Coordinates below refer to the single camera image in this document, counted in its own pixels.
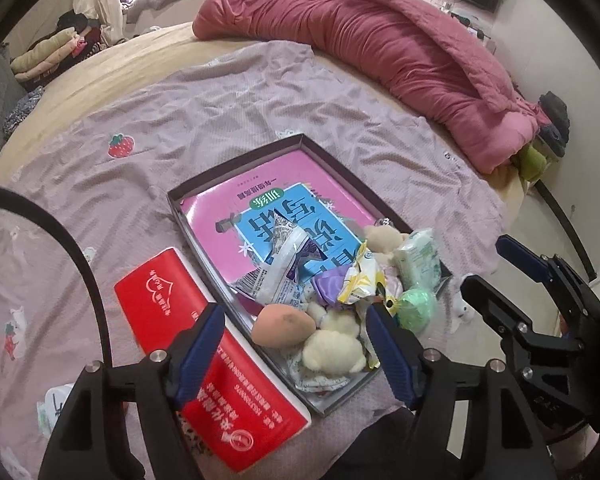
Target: green plastic wrapped ball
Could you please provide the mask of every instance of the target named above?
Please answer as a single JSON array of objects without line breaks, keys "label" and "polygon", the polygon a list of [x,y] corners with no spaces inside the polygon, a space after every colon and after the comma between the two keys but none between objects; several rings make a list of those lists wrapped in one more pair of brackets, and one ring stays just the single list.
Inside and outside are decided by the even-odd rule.
[{"label": "green plastic wrapped ball", "polygon": [[418,334],[427,327],[437,306],[438,300],[433,292],[424,288],[410,288],[396,301],[395,317],[401,328]]}]

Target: red box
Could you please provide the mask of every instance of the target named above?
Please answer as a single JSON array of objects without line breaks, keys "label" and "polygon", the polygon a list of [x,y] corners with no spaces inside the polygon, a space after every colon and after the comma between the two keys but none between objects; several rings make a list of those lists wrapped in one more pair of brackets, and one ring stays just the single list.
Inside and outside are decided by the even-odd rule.
[{"label": "red box", "polygon": [[[142,350],[167,348],[213,297],[175,248],[154,256],[114,290]],[[242,471],[311,424],[307,408],[225,317],[224,335],[198,398],[182,415],[232,470]]]}]

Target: pink comforter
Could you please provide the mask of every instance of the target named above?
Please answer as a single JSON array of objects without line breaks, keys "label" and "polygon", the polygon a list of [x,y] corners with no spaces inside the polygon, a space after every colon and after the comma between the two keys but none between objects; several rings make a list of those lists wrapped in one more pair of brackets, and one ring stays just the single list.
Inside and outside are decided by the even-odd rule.
[{"label": "pink comforter", "polygon": [[457,20],[422,0],[206,0],[201,40],[243,36],[310,44],[443,123],[481,173],[491,173],[549,119]]}]

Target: green label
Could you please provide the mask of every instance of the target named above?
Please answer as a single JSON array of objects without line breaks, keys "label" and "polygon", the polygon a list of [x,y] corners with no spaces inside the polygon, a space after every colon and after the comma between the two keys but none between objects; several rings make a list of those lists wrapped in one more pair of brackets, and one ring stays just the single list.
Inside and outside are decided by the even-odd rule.
[{"label": "green label", "polygon": [[281,198],[284,193],[285,192],[279,187],[269,189],[267,192],[258,195],[256,198],[252,198],[249,202],[249,206],[251,209],[262,209],[264,206],[269,205],[271,202],[275,202],[277,199]]}]

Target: tiled floor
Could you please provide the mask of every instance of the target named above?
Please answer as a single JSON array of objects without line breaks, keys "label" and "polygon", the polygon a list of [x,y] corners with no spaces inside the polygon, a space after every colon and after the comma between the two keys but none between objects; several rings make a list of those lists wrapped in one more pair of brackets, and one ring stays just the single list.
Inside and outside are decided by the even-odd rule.
[{"label": "tiled floor", "polygon": [[[544,201],[534,193],[525,198],[509,234],[537,254],[559,254],[584,275],[569,239]],[[558,311],[542,285],[533,282],[506,260],[501,260],[500,267],[489,281],[533,320],[536,332],[554,333]],[[475,338],[471,339],[471,344],[459,344],[449,351],[449,357],[454,361],[476,365],[484,365],[494,357],[502,358],[500,338],[496,333],[480,318],[474,320],[474,325],[472,329],[475,331]],[[456,403],[454,425],[448,444],[448,449],[458,456],[462,451],[467,407],[468,402]]]}]

